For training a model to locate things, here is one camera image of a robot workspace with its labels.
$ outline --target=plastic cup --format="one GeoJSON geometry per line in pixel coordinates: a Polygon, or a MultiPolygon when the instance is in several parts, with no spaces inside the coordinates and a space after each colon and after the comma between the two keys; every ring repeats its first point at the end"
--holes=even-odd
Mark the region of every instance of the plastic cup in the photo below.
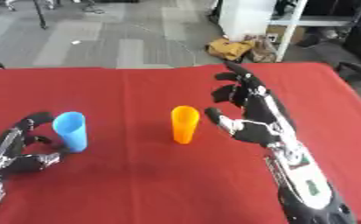
{"type": "Polygon", "coordinates": [[[81,113],[66,112],[57,116],[52,128],[71,152],[82,152],[87,147],[85,117],[81,113]]]}
{"type": "Polygon", "coordinates": [[[179,106],[172,110],[173,139],[179,144],[187,144],[192,140],[192,136],[197,128],[199,112],[189,106],[179,106]]]}

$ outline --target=floor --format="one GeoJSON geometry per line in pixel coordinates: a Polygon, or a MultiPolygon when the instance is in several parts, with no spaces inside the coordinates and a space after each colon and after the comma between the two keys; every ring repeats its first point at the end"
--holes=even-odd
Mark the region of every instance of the floor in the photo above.
{"type": "MultiPolygon", "coordinates": [[[[105,14],[82,12],[64,1],[45,10],[49,28],[38,27],[29,0],[16,12],[0,6],[0,61],[7,67],[166,68],[220,63],[204,45],[220,36],[205,14],[211,0],[142,0],[104,3],[105,14]]],[[[286,61],[320,61],[334,66],[356,60],[330,43],[301,49],[292,46],[286,61]]]]}

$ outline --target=robotic arm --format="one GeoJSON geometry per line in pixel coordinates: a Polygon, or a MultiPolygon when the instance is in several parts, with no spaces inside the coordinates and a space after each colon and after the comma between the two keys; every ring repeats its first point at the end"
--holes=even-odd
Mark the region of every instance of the robotic arm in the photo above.
{"type": "Polygon", "coordinates": [[[352,224],[354,214],[329,183],[309,150],[296,137],[295,124],[278,98],[242,66],[226,62],[231,73],[216,75],[234,81],[212,93],[215,102],[231,102],[245,119],[232,120],[207,108],[210,120],[234,139],[268,149],[266,163],[278,185],[278,200],[293,224],[352,224]]]}
{"type": "Polygon", "coordinates": [[[41,142],[51,144],[45,136],[32,136],[31,130],[43,123],[53,120],[47,112],[32,114],[17,122],[0,136],[0,201],[5,195],[3,181],[11,174],[19,172],[36,172],[57,164],[66,154],[66,148],[58,147],[51,154],[22,154],[26,146],[41,142]]]}

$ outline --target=cable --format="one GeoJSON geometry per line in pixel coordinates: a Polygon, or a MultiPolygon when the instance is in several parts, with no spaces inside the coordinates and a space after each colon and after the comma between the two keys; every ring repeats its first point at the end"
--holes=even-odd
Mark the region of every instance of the cable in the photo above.
{"type": "MultiPolygon", "coordinates": [[[[143,27],[142,25],[138,25],[138,24],[131,24],[131,25],[134,26],[134,27],[140,28],[140,29],[142,29],[142,30],[145,30],[146,32],[151,32],[151,33],[155,33],[155,34],[157,34],[157,35],[160,35],[160,36],[163,37],[166,41],[168,41],[168,39],[166,39],[165,34],[163,34],[163,33],[160,33],[160,32],[158,32],[158,31],[152,31],[152,30],[150,30],[150,29],[148,29],[148,28],[146,28],[146,27],[143,27]]],[[[178,45],[182,46],[183,49],[185,49],[185,51],[188,52],[188,53],[191,55],[191,57],[192,57],[192,66],[195,67],[195,66],[197,65],[197,56],[195,55],[195,53],[194,53],[192,50],[190,50],[190,49],[187,47],[187,45],[183,44],[182,42],[180,42],[180,41],[178,41],[178,40],[173,40],[173,39],[172,39],[172,41],[174,41],[174,42],[177,43],[178,45]]]]}
{"type": "Polygon", "coordinates": [[[90,13],[94,13],[94,14],[104,14],[105,13],[104,10],[97,9],[95,7],[95,5],[96,5],[96,2],[94,0],[87,0],[87,5],[82,7],[82,11],[90,12],[90,13]]]}

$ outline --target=red tablecloth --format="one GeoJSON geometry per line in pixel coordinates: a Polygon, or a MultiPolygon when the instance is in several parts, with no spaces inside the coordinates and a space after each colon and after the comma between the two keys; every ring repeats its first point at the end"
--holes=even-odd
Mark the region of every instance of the red tablecloth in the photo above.
{"type": "MultiPolygon", "coordinates": [[[[361,220],[361,100],[324,65],[248,67],[285,103],[361,220]]],[[[31,112],[75,110],[87,117],[89,139],[62,164],[8,181],[0,223],[285,223],[261,147],[232,140],[204,115],[191,144],[171,140],[170,111],[211,106],[221,84],[212,76],[224,70],[0,71],[0,132],[31,112]]],[[[38,133],[55,137],[49,125],[38,133]]]]}

